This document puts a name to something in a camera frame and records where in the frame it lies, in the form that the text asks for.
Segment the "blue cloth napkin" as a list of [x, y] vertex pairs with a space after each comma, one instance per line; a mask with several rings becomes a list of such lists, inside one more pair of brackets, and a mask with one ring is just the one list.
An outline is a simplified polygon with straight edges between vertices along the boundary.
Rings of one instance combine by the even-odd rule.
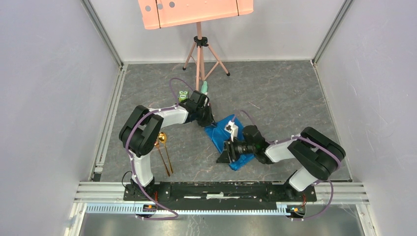
[[[215, 145], [215, 147], [220, 153], [223, 152], [224, 142], [230, 138], [230, 133], [225, 130], [225, 127], [228, 124], [228, 122], [232, 120], [233, 117], [234, 115], [229, 115], [223, 118], [222, 120], [217, 122], [216, 127], [214, 126], [205, 127], [206, 134], [208, 135], [208, 137], [210, 138], [210, 140], [213, 142], [213, 144]], [[243, 131], [244, 126], [242, 125], [242, 123], [239, 121], [238, 118], [235, 118], [234, 122], [235, 122], [235, 125], [238, 127], [237, 139], [239, 141], [243, 141], [244, 138], [243, 138], [242, 131]], [[231, 162], [227, 156], [224, 156], [224, 157], [220, 156], [216, 160], [216, 163], [228, 164], [232, 170], [237, 171], [241, 167], [249, 163], [251, 160], [253, 160], [254, 158], [255, 158], [254, 154], [251, 154], [251, 153], [241, 154], [237, 161]]]

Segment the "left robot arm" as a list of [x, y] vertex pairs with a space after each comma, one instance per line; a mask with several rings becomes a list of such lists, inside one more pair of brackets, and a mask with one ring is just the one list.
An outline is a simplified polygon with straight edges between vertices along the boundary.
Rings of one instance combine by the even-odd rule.
[[154, 196], [154, 175], [150, 167], [150, 152], [164, 127], [196, 121], [200, 127], [215, 124], [207, 95], [193, 91], [191, 96], [173, 106], [152, 109], [139, 105], [119, 132], [119, 140], [129, 155], [135, 193], [142, 200]]

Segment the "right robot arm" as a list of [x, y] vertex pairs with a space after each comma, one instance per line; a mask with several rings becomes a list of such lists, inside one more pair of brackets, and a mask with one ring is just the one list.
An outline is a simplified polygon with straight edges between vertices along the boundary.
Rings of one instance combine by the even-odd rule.
[[225, 130], [230, 134], [217, 163], [237, 164], [245, 155], [254, 156], [262, 164], [274, 164], [296, 159], [301, 168], [286, 181], [284, 195], [291, 201], [298, 200], [304, 190], [317, 182], [327, 181], [341, 167], [346, 152], [342, 146], [312, 127], [304, 128], [290, 138], [269, 143], [255, 125], [245, 126], [243, 139], [235, 135], [237, 127], [229, 123]]

